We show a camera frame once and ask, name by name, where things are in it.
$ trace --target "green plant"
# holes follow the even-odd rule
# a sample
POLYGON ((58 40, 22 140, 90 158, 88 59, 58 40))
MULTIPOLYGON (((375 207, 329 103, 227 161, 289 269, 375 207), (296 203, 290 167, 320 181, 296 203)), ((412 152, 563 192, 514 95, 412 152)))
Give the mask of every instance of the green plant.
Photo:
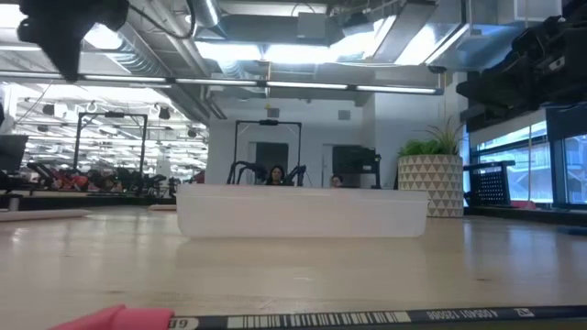
POLYGON ((459 137, 459 132, 464 124, 459 125, 456 129, 450 128, 450 119, 444 127, 432 126, 424 132, 429 133, 434 139, 421 141, 409 140, 405 143, 398 155, 402 156, 416 156, 416 155, 459 155, 459 143, 462 137, 459 137))

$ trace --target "metal frame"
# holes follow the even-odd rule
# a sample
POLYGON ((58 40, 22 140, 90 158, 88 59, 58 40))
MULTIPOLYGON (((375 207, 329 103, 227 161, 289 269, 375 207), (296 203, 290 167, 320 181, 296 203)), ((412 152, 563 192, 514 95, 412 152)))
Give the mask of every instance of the metal frame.
POLYGON ((266 123, 266 120, 237 120, 235 123, 235 147, 234 153, 232 157, 232 163, 234 164, 237 162, 237 148, 238 148, 238 126, 240 124, 258 124, 260 126, 278 126, 278 125, 296 125, 298 128, 298 135, 297 135, 297 166, 300 166, 300 158, 302 155, 302 123, 300 122, 280 122, 280 121, 271 121, 272 124, 263 124, 266 123))
MULTIPOLYGON (((83 123, 83 118, 85 116, 104 116, 106 117, 107 113, 88 113, 88 112, 81 112, 78 114, 77 119, 77 132, 75 134, 75 150, 73 151, 73 169, 77 170, 79 154, 80 154, 80 137, 82 136, 82 129, 86 127, 83 123)), ((145 141, 147 140, 147 122, 149 117, 147 115, 132 115, 132 114, 124 114, 124 116, 131 116, 131 117, 139 117, 143 118, 143 127, 142 127, 142 143, 140 144, 140 163, 138 171, 142 177, 143 174, 143 163, 145 162, 145 141)))

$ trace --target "black cable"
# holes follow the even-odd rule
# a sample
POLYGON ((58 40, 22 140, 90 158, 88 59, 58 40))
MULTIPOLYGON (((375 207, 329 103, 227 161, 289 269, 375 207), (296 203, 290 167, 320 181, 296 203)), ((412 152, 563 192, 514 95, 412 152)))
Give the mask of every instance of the black cable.
POLYGON ((190 10, 190 16, 192 17, 192 21, 190 23, 190 30, 182 36, 176 34, 173 31, 168 30, 163 25, 159 24, 156 20, 151 18, 149 15, 147 15, 144 11, 138 9, 136 6, 129 4, 129 7, 130 7, 130 9, 134 10, 137 14, 139 14, 141 17, 147 19, 153 26, 160 29, 161 31, 163 31, 163 33, 165 33, 167 35, 170 35, 176 39, 190 39, 190 38, 194 37, 194 34, 195 34, 195 10, 194 10, 194 4, 191 0, 187 0, 187 7, 190 10))
POLYGON ((297 3, 297 4, 295 4, 295 5, 293 6, 293 8, 292 8, 292 13, 290 14, 290 16, 293 16, 293 15, 294 15, 294 11, 295 11, 295 9, 296 9, 296 8, 297 8, 299 5, 305 5, 305 6, 307 6, 308 8, 310 8, 310 10, 312 10, 312 13, 316 13, 316 11, 314 10, 314 8, 313 8, 311 5, 309 5, 307 2, 301 2, 301 3, 297 3))

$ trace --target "potted plant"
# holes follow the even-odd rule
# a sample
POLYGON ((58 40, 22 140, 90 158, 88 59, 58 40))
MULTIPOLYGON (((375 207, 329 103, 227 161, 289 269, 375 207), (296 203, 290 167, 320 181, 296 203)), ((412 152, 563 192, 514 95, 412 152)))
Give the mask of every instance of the potted plant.
POLYGON ((462 217, 462 125, 451 129, 449 118, 444 127, 429 127, 432 139, 410 140, 399 151, 399 190, 428 192, 428 216, 462 217))

